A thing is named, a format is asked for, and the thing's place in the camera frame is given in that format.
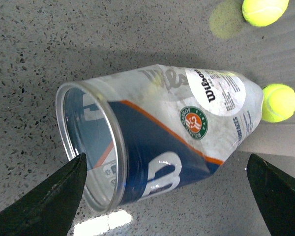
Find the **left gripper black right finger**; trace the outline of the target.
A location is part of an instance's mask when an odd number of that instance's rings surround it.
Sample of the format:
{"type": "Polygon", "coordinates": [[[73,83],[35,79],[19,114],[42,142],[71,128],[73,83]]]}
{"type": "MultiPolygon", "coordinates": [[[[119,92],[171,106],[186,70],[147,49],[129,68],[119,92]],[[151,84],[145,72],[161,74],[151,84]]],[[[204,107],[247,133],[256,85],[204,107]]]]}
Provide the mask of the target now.
{"type": "Polygon", "coordinates": [[[254,153],[247,177],[270,234],[295,236],[295,178],[254,153]]]}

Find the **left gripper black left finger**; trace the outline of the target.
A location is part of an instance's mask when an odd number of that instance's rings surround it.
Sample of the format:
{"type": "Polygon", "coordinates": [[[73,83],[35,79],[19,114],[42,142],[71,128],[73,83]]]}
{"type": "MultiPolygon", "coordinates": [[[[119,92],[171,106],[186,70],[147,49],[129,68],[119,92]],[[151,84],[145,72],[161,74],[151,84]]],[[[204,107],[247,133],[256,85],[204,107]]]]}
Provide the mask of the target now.
{"type": "Polygon", "coordinates": [[[79,207],[87,158],[79,154],[0,212],[0,236],[65,236],[79,207]]]}

